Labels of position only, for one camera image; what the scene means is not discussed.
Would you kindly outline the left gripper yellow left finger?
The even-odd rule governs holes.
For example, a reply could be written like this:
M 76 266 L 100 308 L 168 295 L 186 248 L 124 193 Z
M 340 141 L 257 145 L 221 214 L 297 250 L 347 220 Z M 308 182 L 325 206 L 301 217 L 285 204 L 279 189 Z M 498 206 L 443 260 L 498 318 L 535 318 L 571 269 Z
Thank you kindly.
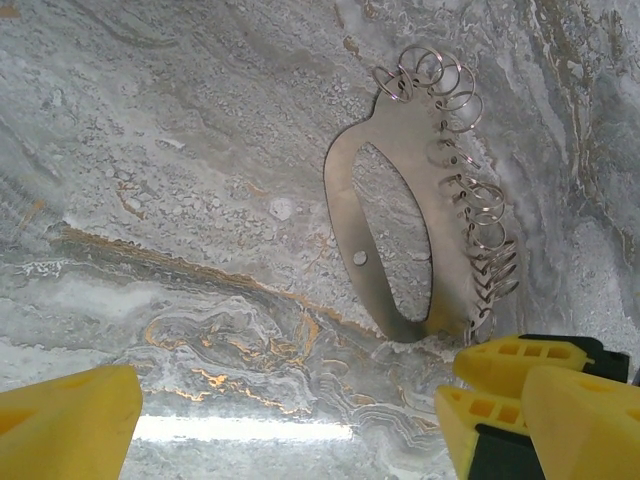
M 0 392 L 0 480 L 119 480 L 142 405 L 129 365 Z

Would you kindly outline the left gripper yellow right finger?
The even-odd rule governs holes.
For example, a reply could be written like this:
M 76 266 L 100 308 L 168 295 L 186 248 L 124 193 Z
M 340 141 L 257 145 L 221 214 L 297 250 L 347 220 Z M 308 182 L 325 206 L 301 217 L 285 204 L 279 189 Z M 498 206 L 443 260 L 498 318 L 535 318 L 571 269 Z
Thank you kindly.
M 640 480 L 640 387 L 535 367 L 523 415 L 546 480 Z

